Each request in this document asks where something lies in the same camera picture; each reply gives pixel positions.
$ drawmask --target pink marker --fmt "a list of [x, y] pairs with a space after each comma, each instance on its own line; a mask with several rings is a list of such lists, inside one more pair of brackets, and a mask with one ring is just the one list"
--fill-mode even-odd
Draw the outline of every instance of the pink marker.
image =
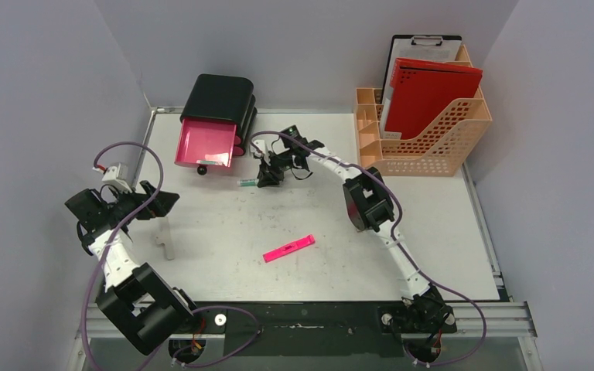
[[287, 245], [283, 245], [281, 247], [279, 247], [276, 250], [272, 250], [268, 253], [263, 254], [263, 259], [265, 260], [265, 263], [269, 263], [271, 261], [273, 261], [274, 259], [278, 259], [284, 255], [288, 255], [290, 253], [294, 253], [295, 251], [299, 250], [299, 249], [303, 249], [304, 247], [307, 247], [308, 245], [313, 245], [316, 242], [315, 237], [313, 237], [312, 234], [309, 234], [308, 236], [301, 238], [297, 241], [293, 241]]

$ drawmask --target clipboard clip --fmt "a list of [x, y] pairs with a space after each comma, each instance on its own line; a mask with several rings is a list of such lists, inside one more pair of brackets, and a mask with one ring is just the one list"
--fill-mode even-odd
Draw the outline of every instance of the clipboard clip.
[[411, 45], [421, 46], [441, 46], [442, 36], [413, 36]]

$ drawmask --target white table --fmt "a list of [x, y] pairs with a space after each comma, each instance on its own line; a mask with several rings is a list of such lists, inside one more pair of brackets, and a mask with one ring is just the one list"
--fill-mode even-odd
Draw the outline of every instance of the white table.
[[[309, 140], [356, 161], [352, 114], [259, 114], [254, 131], [280, 131], [293, 124]], [[357, 233], [347, 219], [342, 185], [334, 174], [313, 168], [307, 180], [297, 181], [288, 172], [281, 187], [241, 188], [236, 181], [255, 178], [258, 160], [236, 158], [229, 172], [211, 168], [197, 175], [194, 168], [174, 165], [179, 131], [178, 114], [159, 114], [148, 137], [164, 165], [164, 190], [181, 195], [169, 214], [176, 259], [166, 260], [154, 248], [158, 220], [131, 224], [133, 254], [169, 285], [197, 301], [399, 299], [394, 261], [371, 233]], [[152, 156], [144, 157], [138, 179], [157, 183]], [[404, 207], [400, 229], [422, 269], [473, 299], [498, 299], [461, 174], [384, 180]], [[263, 253], [308, 234], [315, 236], [315, 245], [269, 264], [263, 261]]]

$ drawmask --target red folder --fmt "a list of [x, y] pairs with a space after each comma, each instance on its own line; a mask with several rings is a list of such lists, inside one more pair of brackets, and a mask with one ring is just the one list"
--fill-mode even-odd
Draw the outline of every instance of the red folder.
[[391, 77], [385, 138], [413, 139], [456, 98], [472, 98], [482, 70], [448, 63], [397, 58]]

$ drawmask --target pen holder compartment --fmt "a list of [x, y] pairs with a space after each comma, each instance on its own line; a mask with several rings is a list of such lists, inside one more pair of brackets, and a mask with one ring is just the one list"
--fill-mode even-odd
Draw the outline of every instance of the pen holder compartment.
[[[465, 46], [450, 63], [472, 66]], [[473, 98], [453, 100], [417, 137], [381, 139], [383, 106], [377, 97], [381, 89], [357, 89], [355, 132], [359, 163], [377, 168], [383, 176], [453, 176], [493, 120], [479, 88]]]

